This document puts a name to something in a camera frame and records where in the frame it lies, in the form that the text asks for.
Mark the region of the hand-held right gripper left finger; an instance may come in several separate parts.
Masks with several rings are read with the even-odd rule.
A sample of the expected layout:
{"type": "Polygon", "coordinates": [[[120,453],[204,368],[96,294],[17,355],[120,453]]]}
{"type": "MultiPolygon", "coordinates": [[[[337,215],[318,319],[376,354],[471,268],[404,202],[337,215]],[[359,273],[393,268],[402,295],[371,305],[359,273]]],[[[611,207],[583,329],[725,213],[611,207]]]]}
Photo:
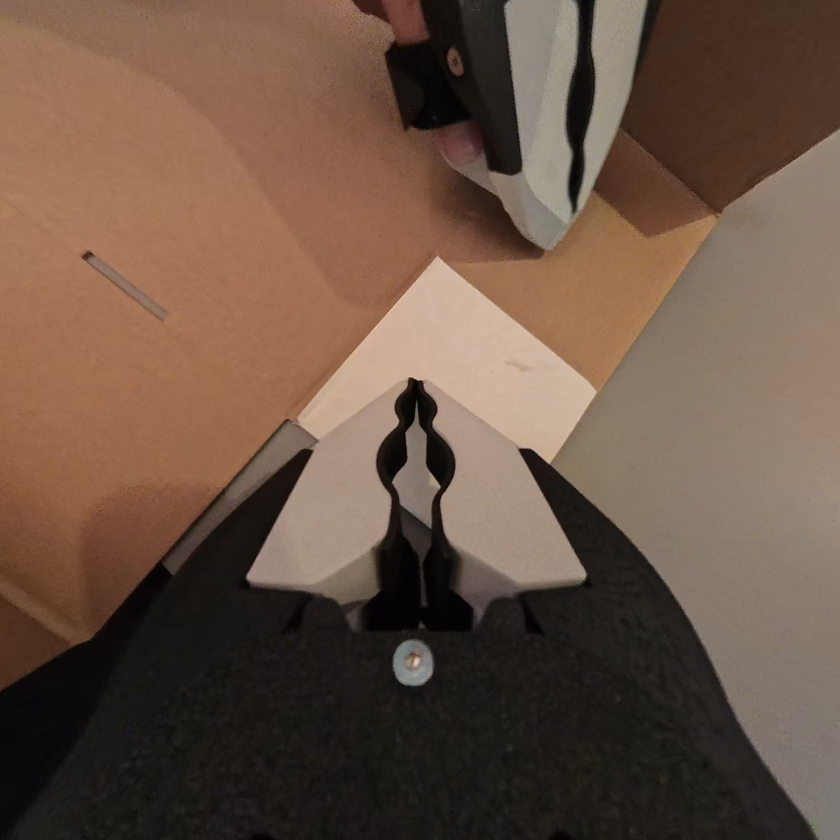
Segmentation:
{"type": "Polygon", "coordinates": [[[416,412],[410,378],[314,445],[247,572],[250,587],[360,606],[370,631],[419,628],[421,562],[403,531],[395,483],[416,412]]]}

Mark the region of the brown cardboard box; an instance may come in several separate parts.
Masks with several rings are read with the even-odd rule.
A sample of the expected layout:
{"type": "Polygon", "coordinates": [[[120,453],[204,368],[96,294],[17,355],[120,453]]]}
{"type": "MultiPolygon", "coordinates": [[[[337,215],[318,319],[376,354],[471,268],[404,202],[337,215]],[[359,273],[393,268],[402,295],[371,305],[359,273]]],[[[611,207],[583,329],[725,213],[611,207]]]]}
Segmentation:
{"type": "Polygon", "coordinates": [[[599,390],[838,129],[838,2],[663,2],[541,255],[400,127],[353,2],[2,2],[2,594],[95,633],[436,256],[599,390]]]}

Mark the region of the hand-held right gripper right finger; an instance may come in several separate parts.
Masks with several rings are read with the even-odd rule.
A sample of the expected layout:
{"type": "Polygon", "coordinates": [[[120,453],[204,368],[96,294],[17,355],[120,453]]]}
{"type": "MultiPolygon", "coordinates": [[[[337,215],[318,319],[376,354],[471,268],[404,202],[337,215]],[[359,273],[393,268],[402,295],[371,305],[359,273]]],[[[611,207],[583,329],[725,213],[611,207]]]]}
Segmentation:
{"type": "Polygon", "coordinates": [[[519,447],[430,381],[433,430],[455,457],[440,501],[454,590],[479,622],[499,598],[581,585],[586,572],[519,447]]]}

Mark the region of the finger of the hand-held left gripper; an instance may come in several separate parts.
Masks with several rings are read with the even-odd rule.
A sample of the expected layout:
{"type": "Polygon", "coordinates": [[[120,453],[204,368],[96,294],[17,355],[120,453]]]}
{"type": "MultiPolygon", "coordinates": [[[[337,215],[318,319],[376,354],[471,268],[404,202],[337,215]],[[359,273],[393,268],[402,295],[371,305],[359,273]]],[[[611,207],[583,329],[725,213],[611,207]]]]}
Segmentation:
{"type": "Polygon", "coordinates": [[[493,173],[485,154],[453,169],[499,198],[525,239],[551,250],[574,220],[567,108],[579,12],[573,1],[512,1],[505,16],[521,171],[493,173]]]}
{"type": "Polygon", "coordinates": [[[659,1],[578,1],[568,96],[568,196],[575,217],[612,148],[659,1]]]}

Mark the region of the person's left hand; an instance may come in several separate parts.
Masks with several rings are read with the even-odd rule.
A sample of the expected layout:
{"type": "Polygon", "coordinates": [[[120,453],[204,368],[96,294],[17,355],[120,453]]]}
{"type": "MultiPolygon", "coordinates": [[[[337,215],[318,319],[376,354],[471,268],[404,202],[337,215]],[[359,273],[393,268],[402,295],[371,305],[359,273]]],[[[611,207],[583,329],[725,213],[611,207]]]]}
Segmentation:
{"type": "MultiPolygon", "coordinates": [[[[400,45],[422,43],[428,39],[424,13],[419,1],[355,1],[365,14],[390,25],[394,40],[400,45]]],[[[439,152],[447,163],[463,166],[480,157],[483,139],[473,122],[457,122],[432,132],[439,152]]]]}

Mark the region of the white flat panel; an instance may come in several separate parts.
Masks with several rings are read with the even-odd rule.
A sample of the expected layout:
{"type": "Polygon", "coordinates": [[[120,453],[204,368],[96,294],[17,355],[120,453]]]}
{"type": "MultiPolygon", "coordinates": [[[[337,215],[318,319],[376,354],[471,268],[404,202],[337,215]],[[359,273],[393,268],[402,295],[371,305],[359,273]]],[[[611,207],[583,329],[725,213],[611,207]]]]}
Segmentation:
{"type": "Polygon", "coordinates": [[[420,374],[521,448],[551,460],[595,388],[520,323],[435,258],[297,418],[280,425],[163,558],[177,572],[298,451],[393,385],[420,374]]]}

